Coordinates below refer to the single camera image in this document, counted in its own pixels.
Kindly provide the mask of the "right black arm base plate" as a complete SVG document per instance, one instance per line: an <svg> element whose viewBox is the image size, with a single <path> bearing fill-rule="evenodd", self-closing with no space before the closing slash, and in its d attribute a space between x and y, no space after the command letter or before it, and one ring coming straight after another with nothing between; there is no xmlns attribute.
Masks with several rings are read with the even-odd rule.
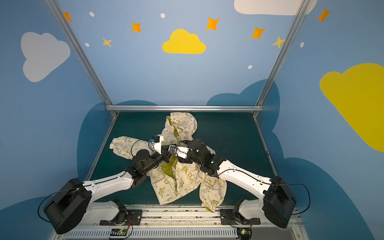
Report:
<svg viewBox="0 0 384 240"><path fill-rule="evenodd" d="M221 209L220 220L222 225L260 225L261 220L259 218L246 219L239 213L235 213L232 209Z"/></svg>

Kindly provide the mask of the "cream green-lined hooded jacket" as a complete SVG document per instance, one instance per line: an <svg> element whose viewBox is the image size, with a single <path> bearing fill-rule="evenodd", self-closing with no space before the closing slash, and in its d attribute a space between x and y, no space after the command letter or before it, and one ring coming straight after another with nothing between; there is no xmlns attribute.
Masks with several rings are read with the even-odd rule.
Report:
<svg viewBox="0 0 384 240"><path fill-rule="evenodd" d="M164 144L182 146L183 140L192 140L197 128L197 120L192 114L173 112L167 116L162 131ZM154 153L154 148L148 142L125 136L114 138L110 149L127 160L131 160L140 150ZM208 176L196 163L180 163L176 156L171 156L169 163L162 162L150 170L147 176L151 179L160 205L170 204L199 189L202 207L214 212L223 203L227 192L226 181Z"/></svg>

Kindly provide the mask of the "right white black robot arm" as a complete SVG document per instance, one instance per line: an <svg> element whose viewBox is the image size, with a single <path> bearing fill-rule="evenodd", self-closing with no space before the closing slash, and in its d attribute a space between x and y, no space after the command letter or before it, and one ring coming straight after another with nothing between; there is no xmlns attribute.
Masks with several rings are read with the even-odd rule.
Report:
<svg viewBox="0 0 384 240"><path fill-rule="evenodd" d="M179 162L195 163L206 175L230 182L254 195L256 200L243 200L234 208L234 215L246 220L264 216L275 226L285 229L288 227L297 199L291 186L303 184L288 184L281 177L268 177L253 174L242 169L227 159L213 154L200 140L184 141L184 147L176 147L171 153L178 157Z"/></svg>

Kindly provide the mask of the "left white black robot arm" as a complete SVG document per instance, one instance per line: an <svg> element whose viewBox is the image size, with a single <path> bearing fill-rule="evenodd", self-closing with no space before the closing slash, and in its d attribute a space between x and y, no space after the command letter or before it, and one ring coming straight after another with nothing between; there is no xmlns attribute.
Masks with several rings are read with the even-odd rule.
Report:
<svg viewBox="0 0 384 240"><path fill-rule="evenodd" d="M129 215L119 200L105 203L99 203L98 200L116 192L136 188L147 178L150 170L163 161L169 161L170 157L170 153L164 150L154 154L150 154L148 150L140 150L133 157L131 165L119 174L85 182L78 178L71 179L46 204L44 213L58 235L88 222L126 225L129 223Z"/></svg>

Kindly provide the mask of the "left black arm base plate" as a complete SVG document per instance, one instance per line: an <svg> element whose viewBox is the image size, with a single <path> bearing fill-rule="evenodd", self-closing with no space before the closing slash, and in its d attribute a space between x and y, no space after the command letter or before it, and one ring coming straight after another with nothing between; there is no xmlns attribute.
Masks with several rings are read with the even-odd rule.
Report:
<svg viewBox="0 0 384 240"><path fill-rule="evenodd" d="M126 210L120 211L118 215L110 220L102 220L100 221L100 226L139 226L141 223L143 215L143 210Z"/></svg>

